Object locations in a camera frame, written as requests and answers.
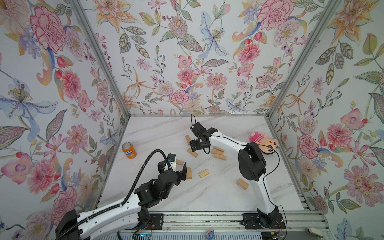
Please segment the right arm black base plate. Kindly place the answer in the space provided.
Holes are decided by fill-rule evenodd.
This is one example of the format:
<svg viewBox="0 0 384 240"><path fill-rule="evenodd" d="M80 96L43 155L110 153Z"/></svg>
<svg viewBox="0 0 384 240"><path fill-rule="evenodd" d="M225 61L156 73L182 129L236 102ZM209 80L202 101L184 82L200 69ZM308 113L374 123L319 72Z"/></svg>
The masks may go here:
<svg viewBox="0 0 384 240"><path fill-rule="evenodd" d="M285 219L281 214L267 216L258 213L244 213L243 225L246 230L285 230Z"/></svg>

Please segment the pink plush doll toy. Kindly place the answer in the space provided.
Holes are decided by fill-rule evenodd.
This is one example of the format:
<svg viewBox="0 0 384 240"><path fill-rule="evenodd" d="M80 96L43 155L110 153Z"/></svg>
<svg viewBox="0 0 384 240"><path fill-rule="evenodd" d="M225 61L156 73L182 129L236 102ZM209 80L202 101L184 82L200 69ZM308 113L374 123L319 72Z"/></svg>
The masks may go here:
<svg viewBox="0 0 384 240"><path fill-rule="evenodd" d="M273 154L279 148L278 141L268 138L267 134L252 133L250 140L259 146L262 153L267 155Z"/></svg>

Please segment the ridged wood block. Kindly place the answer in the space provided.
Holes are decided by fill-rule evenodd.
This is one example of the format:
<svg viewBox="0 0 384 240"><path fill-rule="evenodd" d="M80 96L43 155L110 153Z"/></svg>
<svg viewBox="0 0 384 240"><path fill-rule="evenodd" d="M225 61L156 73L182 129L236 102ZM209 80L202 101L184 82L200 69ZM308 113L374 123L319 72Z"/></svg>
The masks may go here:
<svg viewBox="0 0 384 240"><path fill-rule="evenodd" d="M203 170L199 173L199 176L200 178L204 178L206 176L208 176L210 174L210 172L208 170Z"/></svg>

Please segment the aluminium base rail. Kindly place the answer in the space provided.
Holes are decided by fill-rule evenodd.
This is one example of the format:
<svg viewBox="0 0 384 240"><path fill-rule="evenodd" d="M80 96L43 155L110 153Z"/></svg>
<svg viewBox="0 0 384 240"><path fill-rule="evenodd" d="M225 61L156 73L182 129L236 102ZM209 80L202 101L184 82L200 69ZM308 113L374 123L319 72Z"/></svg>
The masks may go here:
<svg viewBox="0 0 384 240"><path fill-rule="evenodd" d="M164 214L163 229L158 231L271 231L246 230L243 225L244 213L256 212L151 212ZM306 228L316 228L327 231L329 225L319 212L311 211L280 211L285 219L287 231L304 231Z"/></svg>

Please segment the orange soda can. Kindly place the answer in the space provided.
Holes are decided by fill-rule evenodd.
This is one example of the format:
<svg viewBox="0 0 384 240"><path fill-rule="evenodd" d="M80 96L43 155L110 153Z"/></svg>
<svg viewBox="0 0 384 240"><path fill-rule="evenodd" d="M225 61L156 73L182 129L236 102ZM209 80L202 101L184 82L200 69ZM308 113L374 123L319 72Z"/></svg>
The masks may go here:
<svg viewBox="0 0 384 240"><path fill-rule="evenodd" d="M130 142L122 144L122 151L128 159L134 159L137 156L137 152Z"/></svg>

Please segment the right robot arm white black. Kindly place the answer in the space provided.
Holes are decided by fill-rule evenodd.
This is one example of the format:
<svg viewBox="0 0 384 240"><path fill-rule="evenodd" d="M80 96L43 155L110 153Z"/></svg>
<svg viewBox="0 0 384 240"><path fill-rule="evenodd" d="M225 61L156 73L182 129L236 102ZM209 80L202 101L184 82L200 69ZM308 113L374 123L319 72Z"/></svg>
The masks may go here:
<svg viewBox="0 0 384 240"><path fill-rule="evenodd" d="M282 219L279 207L271 199L270 190L266 182L267 162L259 145L254 142L244 143L232 139L215 128L206 129L196 122L190 127L196 139L190 141L193 152L205 150L211 146L234 151L238 156L241 175L250 181L257 202L257 217L264 229L270 229Z"/></svg>

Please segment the plain wood block beside printed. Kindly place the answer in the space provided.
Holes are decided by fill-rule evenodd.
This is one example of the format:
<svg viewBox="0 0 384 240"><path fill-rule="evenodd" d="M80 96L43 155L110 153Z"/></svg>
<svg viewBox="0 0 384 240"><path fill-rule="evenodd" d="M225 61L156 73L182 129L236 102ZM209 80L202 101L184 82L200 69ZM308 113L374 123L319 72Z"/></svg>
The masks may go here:
<svg viewBox="0 0 384 240"><path fill-rule="evenodd" d="M193 178L193 175L192 175L192 170L191 168L187 168L187 176L186 176L186 179L187 180L190 180Z"/></svg>

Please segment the wood block of trio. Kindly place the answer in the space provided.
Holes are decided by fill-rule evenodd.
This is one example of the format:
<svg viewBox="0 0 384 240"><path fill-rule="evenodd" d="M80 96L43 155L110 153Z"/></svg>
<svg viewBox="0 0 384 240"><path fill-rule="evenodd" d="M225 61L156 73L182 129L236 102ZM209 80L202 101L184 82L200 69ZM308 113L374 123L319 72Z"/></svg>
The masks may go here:
<svg viewBox="0 0 384 240"><path fill-rule="evenodd" d="M224 154L223 152L218 151L218 150L215 150L215 149L212 149L212 150L210 151L210 153L211 153L211 154L214 154L214 155L223 155L223 154Z"/></svg>
<svg viewBox="0 0 384 240"><path fill-rule="evenodd" d="M220 152L224 152L225 150L223 150L223 149L221 149L221 148L219 148L219 147L213 147L214 148L214 150L217 150L217 151L220 151Z"/></svg>
<svg viewBox="0 0 384 240"><path fill-rule="evenodd" d="M226 161L226 160L227 160L227 157L226 157L225 155L220 155L220 154L215 154L215 158L216 158L216 159L223 160L223 161Z"/></svg>

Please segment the small colourful object on rail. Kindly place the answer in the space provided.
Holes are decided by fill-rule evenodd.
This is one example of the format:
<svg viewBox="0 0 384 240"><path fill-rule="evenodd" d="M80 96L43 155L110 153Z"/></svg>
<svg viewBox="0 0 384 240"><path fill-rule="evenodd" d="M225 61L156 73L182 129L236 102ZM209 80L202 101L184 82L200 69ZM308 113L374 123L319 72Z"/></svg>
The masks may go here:
<svg viewBox="0 0 384 240"><path fill-rule="evenodd" d="M211 230L206 232L206 240L214 240L215 239L215 231Z"/></svg>

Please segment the white object bottom right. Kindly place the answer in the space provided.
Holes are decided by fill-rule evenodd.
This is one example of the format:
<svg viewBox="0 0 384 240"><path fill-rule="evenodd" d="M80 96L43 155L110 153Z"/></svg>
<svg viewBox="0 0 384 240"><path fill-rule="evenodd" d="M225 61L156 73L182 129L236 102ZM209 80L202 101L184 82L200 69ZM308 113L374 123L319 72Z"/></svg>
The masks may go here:
<svg viewBox="0 0 384 240"><path fill-rule="evenodd" d="M314 236L316 238L323 238L324 237L323 232L320 231L319 229L316 229L316 228L306 228L306 232L309 235Z"/></svg>

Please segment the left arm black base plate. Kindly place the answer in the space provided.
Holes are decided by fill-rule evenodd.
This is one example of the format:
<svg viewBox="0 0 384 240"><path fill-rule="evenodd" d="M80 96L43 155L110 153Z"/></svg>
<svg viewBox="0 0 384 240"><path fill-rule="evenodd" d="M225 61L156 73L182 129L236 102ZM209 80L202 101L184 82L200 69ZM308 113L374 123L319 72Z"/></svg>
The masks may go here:
<svg viewBox="0 0 384 240"><path fill-rule="evenodd" d="M138 224L133 230L162 230L164 223L164 214L144 214L139 215Z"/></svg>

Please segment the curved wood block right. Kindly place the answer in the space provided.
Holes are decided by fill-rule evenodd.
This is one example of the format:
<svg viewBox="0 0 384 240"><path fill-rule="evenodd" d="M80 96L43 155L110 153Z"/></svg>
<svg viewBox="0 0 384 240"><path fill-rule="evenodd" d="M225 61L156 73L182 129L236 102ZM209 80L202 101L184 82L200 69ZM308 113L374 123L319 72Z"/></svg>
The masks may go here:
<svg viewBox="0 0 384 240"><path fill-rule="evenodd" d="M241 186L244 190L247 190L249 187L249 184L242 179L237 180L237 185Z"/></svg>

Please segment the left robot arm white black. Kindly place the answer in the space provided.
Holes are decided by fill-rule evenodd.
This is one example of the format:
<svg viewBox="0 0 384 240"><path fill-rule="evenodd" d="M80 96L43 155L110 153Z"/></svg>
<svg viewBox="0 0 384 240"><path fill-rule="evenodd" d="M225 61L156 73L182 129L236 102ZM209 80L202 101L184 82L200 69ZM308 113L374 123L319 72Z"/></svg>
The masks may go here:
<svg viewBox="0 0 384 240"><path fill-rule="evenodd" d="M187 164L174 171L179 161L159 174L157 179L140 185L126 203L116 201L93 210L77 214L67 212L56 229L57 240L99 240L121 230L143 229L151 220L149 208L168 198L173 186L187 178Z"/></svg>

